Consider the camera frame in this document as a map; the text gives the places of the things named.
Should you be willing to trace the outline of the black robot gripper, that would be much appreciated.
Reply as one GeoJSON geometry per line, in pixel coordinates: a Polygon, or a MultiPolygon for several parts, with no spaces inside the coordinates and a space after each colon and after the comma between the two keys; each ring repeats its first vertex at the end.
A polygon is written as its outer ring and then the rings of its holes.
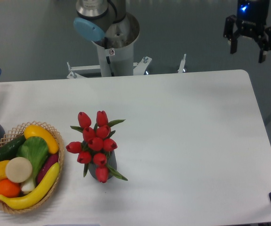
{"type": "Polygon", "coordinates": [[[266,52],[271,50],[271,26],[265,27],[269,4],[269,0],[238,0],[237,15],[226,17],[223,30],[223,37],[230,42],[231,54],[237,52],[240,35],[254,37],[260,48],[258,63],[266,60],[266,52]]]}

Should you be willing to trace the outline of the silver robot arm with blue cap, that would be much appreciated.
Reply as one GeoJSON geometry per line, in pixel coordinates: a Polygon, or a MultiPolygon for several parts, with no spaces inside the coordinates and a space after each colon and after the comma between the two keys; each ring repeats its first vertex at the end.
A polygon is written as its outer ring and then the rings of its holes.
{"type": "MultiPolygon", "coordinates": [[[[225,20],[223,37],[230,43],[230,53],[237,51],[240,36],[253,39],[260,48],[258,62],[266,60],[271,50],[271,26],[266,23],[268,0],[239,0],[236,15],[225,20]]],[[[78,17],[74,19],[75,31],[92,42],[99,58],[98,69],[102,77],[145,75],[152,61],[143,57],[134,62],[134,43],[140,26],[137,19],[126,11],[124,0],[79,0],[78,17]]]]}

